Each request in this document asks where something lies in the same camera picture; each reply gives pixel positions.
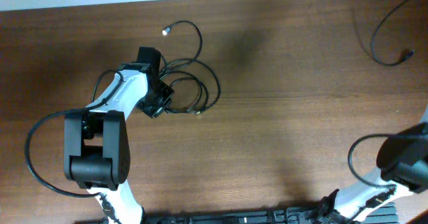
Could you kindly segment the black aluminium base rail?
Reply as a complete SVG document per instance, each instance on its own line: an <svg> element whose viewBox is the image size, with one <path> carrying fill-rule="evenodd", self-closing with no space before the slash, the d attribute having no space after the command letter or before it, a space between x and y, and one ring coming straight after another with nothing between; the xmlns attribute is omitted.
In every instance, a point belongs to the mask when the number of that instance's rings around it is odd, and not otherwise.
<svg viewBox="0 0 428 224"><path fill-rule="evenodd" d="M333 219L321 219L315 207L290 207L287 209L264 209L263 211L215 213L196 215L147 215L149 224L288 224L288 223L332 223Z"/></svg>

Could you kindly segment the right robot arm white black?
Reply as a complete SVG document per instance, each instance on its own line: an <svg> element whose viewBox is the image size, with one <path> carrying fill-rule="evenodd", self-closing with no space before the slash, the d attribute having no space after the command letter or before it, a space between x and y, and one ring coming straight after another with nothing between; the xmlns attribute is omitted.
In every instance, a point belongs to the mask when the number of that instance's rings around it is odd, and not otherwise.
<svg viewBox="0 0 428 224"><path fill-rule="evenodd" d="M353 154L362 142L385 141L379 149L376 167L365 176L357 173ZM316 220L323 223L362 223L385 205L427 190L427 112L420 122L398 133L368 134L350 147L347 164L357 182L336 189L321 200Z"/></svg>

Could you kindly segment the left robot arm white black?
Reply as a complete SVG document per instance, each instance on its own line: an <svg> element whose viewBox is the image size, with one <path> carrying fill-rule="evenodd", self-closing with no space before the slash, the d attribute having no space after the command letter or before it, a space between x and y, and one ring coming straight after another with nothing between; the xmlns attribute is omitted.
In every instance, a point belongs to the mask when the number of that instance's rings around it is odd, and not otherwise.
<svg viewBox="0 0 428 224"><path fill-rule="evenodd" d="M95 195L108 223L146 221L127 181L126 119L134 108L156 118L171 104L173 89L159 77L160 60L157 49L140 47L136 61L121 64L112 83L83 112L65 116L65 176Z"/></svg>

